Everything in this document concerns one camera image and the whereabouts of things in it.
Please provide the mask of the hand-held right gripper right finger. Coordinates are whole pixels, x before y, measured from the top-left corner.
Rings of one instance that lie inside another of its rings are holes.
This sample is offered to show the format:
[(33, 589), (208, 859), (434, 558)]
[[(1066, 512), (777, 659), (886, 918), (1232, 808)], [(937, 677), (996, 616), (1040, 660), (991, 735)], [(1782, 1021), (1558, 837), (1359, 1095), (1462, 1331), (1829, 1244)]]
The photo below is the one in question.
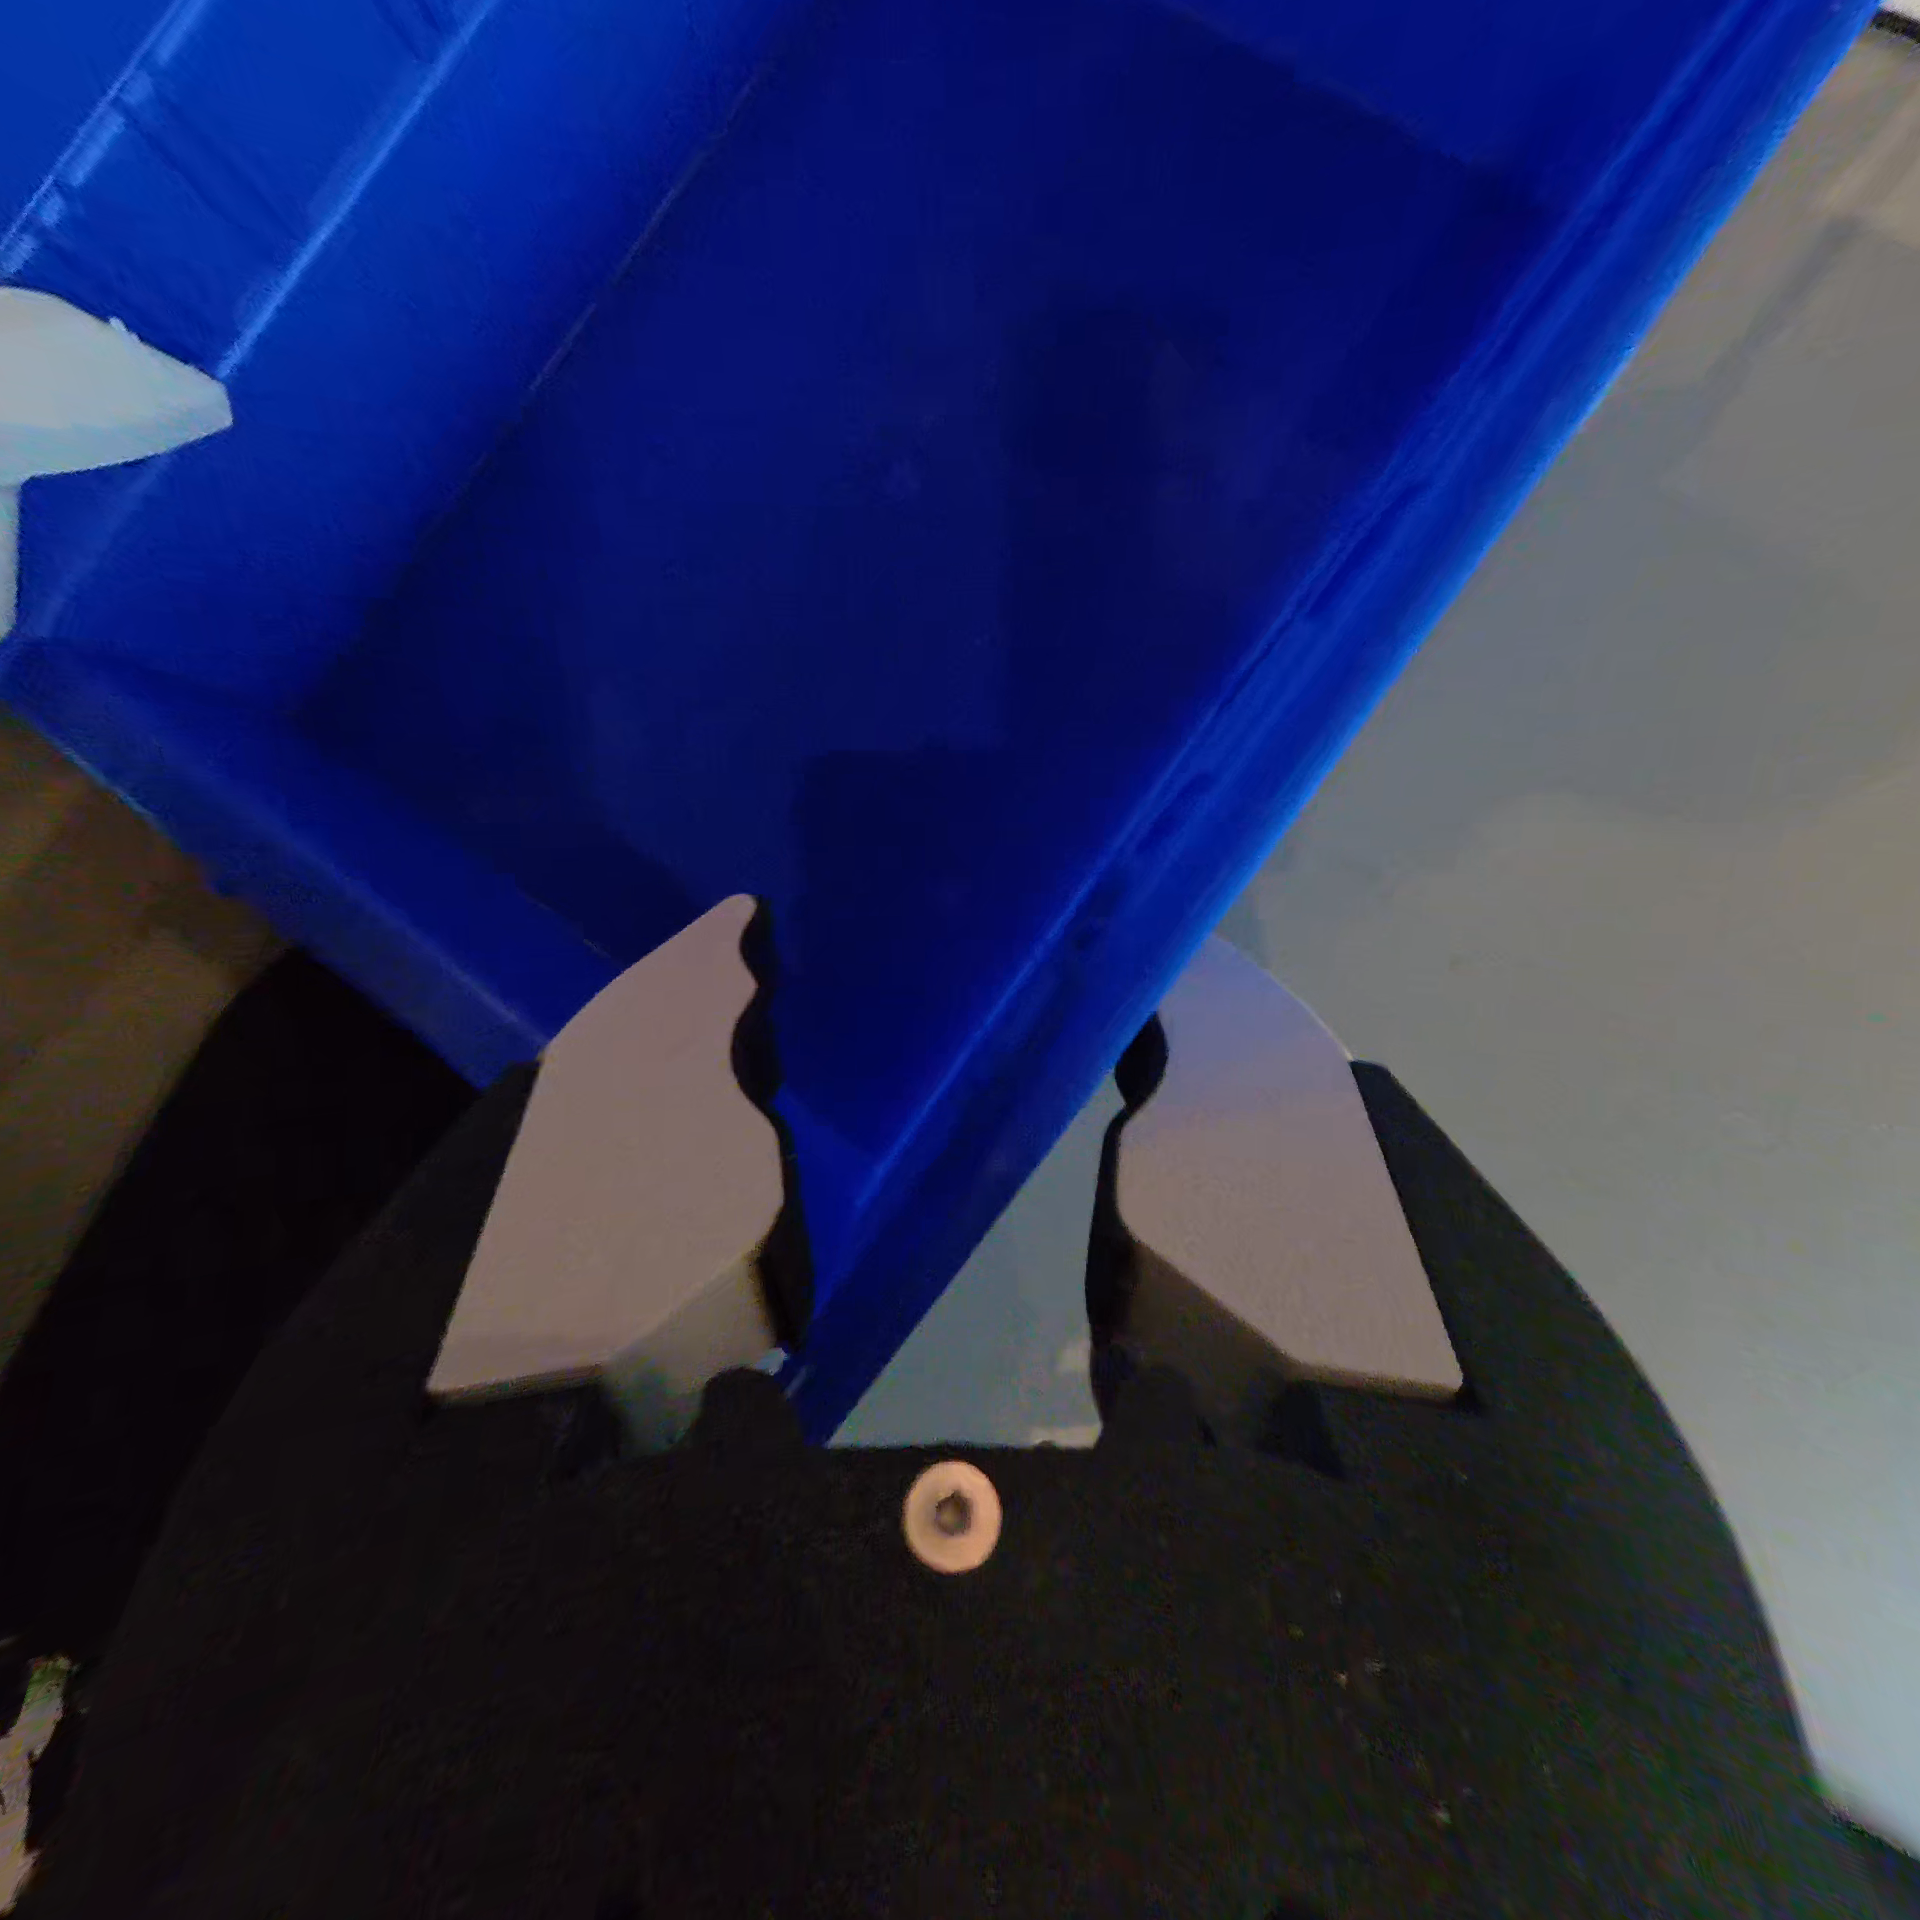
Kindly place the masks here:
[(1305, 1001), (1210, 937), (1113, 1078), (1086, 1279), (1102, 1417), (1151, 1368), (1247, 1449), (1310, 1449), (1314, 1387), (1457, 1401), (1352, 1055)]

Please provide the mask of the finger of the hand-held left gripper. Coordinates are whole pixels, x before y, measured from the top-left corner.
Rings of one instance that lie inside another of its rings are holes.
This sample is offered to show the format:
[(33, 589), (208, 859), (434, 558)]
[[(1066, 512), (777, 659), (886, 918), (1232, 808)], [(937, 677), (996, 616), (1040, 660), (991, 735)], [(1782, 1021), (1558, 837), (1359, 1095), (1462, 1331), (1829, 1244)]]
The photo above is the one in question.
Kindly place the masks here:
[(231, 420), (215, 376), (54, 295), (2, 291), (4, 485), (157, 456)]

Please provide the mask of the blue plastic bin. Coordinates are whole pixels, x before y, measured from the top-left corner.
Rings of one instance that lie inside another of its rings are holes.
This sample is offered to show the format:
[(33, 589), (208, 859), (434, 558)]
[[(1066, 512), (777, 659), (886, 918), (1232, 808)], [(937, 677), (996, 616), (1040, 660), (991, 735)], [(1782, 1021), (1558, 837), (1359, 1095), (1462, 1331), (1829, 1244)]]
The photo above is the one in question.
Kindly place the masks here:
[(764, 901), (828, 1436), (1873, 9), (4, 4), (4, 701), (477, 1085)]

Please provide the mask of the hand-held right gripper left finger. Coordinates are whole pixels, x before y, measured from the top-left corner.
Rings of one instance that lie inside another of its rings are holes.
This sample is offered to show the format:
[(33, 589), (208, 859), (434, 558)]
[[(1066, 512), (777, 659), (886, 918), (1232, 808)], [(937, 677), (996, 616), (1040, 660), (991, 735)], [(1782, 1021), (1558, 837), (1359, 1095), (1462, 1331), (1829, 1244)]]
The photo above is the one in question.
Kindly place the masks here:
[(799, 1351), (814, 1255), (773, 1001), (770, 912), (729, 896), (546, 1045), (424, 1377), (434, 1403), (584, 1384), (657, 1453), (709, 1380)]

